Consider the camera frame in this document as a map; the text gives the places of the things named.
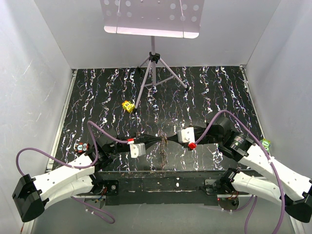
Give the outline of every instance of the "black patterned floor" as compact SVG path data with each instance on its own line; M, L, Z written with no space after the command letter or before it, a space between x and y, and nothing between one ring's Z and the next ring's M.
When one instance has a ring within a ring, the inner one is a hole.
M177 67L173 71L189 86L184 88L174 79L156 89L149 86L142 94L136 114L125 112L124 100L134 103L142 77L134 68L80 69L71 95L56 158L70 162L75 157L74 144L91 142L87 121L92 120L105 129L116 129L120 136L133 132L150 135L176 134L189 124L205 126L204 117L211 111L227 109L261 138L260 127L239 67ZM158 79L170 76L164 68L157 69ZM151 74L147 83L152 80ZM238 130L241 127L235 122ZM160 153L160 144L147 150L146 156L136 159L129 153L112 156L114 162L106 171L141 170L226 170L240 165L223 157L217 147L199 145L195 151L169 142Z

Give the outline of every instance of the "black metal frame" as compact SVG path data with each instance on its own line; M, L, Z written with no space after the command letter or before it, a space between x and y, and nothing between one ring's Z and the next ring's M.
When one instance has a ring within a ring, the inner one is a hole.
M261 176L254 170L243 170L250 176ZM217 195L202 188L205 180L218 180L225 171L137 171L97 172L103 182L118 181L117 195L106 196L105 205L122 204L204 204L217 206Z

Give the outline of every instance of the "red connector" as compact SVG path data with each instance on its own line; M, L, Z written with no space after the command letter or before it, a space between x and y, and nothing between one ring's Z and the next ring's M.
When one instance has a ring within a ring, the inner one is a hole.
M133 144L135 142L134 138L127 139L128 144Z
M196 146L197 146L197 145L196 145L194 142L192 142L192 143L189 144L189 148L192 149L192 150L195 149Z

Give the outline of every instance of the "music stand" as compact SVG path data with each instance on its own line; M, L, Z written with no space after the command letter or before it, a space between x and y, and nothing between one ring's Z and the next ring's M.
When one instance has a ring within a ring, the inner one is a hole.
M198 37L200 19L205 0L100 0L104 15L104 30L108 33L151 36L152 51L138 66L148 62L147 70L136 100L137 111L144 87L157 86L175 78L185 88L190 89L173 72L155 50L155 37L193 39ZM171 77L156 82L156 64L160 61L172 74ZM152 68L153 82L145 84Z

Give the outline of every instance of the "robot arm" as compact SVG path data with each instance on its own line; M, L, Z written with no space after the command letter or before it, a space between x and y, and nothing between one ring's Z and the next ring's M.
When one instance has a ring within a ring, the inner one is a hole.
M180 130L176 135L177 142L194 149L196 145L193 142L200 138L204 130L205 128L192 126ZM227 174L227 171L225 178L220 180L223 186L230 188L231 192L247 192L278 203L280 202L280 191L270 165L272 162L285 192L285 211L301 222L310 221L312 215L312 180L292 171L273 157L268 160L260 146L239 133L232 122L225 117L219 117L198 144L207 143L217 143L219 151L224 156L251 167L270 181L262 181L246 176L242 172L234 173L233 170L230 170L231 173Z
M83 194L96 193L105 184L97 178L96 172L105 168L113 160L112 154L130 152L135 158L145 154L145 149L161 141L160 137L146 134L136 134L135 138L128 140L128 144L120 144L106 136L96 140L98 160L92 167L76 169L75 166L90 165L96 157L94 148L88 150L74 161L70 162L73 168L61 166L51 172L35 176L24 175L13 192L13 200L23 222L31 221L40 216L51 205L69 197Z

